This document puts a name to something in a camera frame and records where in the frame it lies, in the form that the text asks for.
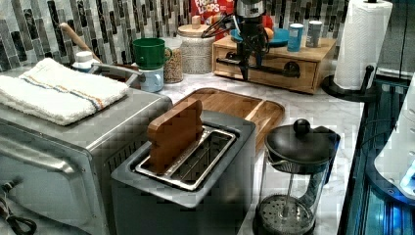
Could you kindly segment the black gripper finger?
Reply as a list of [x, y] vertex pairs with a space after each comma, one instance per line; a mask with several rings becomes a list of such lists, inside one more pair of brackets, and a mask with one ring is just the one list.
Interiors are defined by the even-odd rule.
[[255, 64], [259, 67], [262, 63], [262, 58], [265, 55], [265, 49], [261, 48], [254, 52]]
[[250, 57], [250, 55], [247, 54], [247, 53], [244, 53], [241, 56], [240, 70], [241, 70], [241, 74], [242, 74], [243, 80], [247, 80], [248, 79], [248, 74], [249, 74], [249, 57]]

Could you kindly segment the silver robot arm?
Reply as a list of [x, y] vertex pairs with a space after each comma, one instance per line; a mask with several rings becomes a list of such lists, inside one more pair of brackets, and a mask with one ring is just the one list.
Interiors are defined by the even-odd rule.
[[269, 51], [268, 35], [262, 24], [265, 12], [265, 0], [236, 0], [234, 3], [233, 20], [242, 38], [237, 44], [237, 58], [243, 80], [248, 79], [251, 54], [261, 57]]

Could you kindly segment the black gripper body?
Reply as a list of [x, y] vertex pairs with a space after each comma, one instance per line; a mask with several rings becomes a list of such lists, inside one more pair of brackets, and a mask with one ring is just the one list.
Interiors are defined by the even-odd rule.
[[262, 16], [255, 18], [237, 16], [236, 21], [239, 35], [242, 37], [242, 41], [237, 44], [237, 54], [242, 56], [247, 53], [251, 56], [256, 50], [264, 48], [266, 55], [269, 52], [269, 45]]

